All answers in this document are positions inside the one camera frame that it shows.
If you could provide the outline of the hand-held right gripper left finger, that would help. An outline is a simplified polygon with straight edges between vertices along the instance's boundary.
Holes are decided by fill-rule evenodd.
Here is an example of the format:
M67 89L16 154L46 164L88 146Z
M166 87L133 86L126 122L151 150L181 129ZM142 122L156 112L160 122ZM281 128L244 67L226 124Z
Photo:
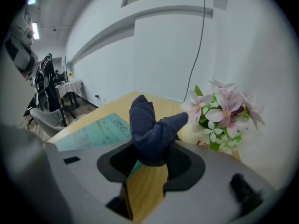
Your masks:
M45 142L52 176L69 208L73 224L130 224L131 220L106 207L119 195L122 183L108 180L97 168L97 160L123 143L59 152Z

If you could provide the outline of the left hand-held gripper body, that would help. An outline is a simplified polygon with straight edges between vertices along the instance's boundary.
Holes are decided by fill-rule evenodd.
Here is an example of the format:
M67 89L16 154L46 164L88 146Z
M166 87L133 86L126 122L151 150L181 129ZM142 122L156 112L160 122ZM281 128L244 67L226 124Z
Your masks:
M38 57L32 50L34 34L28 5L24 5L8 27L4 46L10 59L25 79L32 74L38 62Z

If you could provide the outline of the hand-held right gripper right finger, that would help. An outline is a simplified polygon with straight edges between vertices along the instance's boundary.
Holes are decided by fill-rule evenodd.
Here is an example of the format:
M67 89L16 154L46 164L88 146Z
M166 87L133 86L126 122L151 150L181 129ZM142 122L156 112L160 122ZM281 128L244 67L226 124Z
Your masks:
M164 199L147 224L256 224L278 192L234 157L175 141L165 157Z

